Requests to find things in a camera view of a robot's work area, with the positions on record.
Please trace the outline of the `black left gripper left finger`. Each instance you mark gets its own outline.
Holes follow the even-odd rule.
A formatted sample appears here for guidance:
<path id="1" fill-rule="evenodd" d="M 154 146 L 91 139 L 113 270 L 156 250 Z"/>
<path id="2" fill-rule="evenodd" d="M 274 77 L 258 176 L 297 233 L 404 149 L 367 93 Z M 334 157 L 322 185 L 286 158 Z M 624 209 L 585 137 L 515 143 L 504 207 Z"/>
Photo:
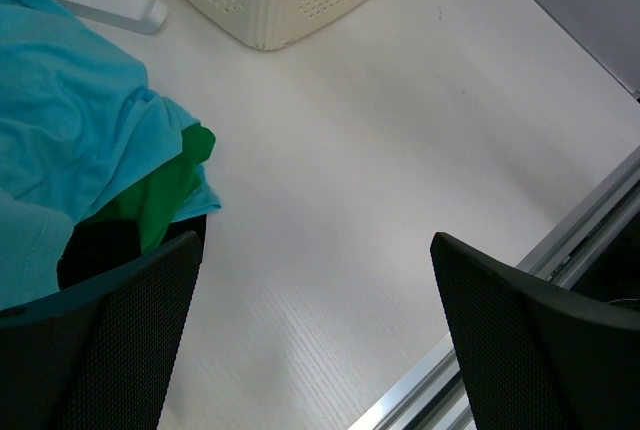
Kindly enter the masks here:
<path id="1" fill-rule="evenodd" d="M 1 312 L 4 429 L 155 429 L 202 262 L 185 232 Z"/>

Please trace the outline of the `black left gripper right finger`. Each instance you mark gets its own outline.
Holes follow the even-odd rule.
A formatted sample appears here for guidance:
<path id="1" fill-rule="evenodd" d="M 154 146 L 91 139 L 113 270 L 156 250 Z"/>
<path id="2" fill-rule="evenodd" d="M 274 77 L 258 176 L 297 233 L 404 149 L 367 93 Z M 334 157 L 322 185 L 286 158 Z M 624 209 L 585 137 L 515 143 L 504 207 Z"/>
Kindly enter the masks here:
<path id="1" fill-rule="evenodd" d="M 456 239 L 431 258 L 479 429 L 636 429 L 639 314 L 563 289 Z"/>

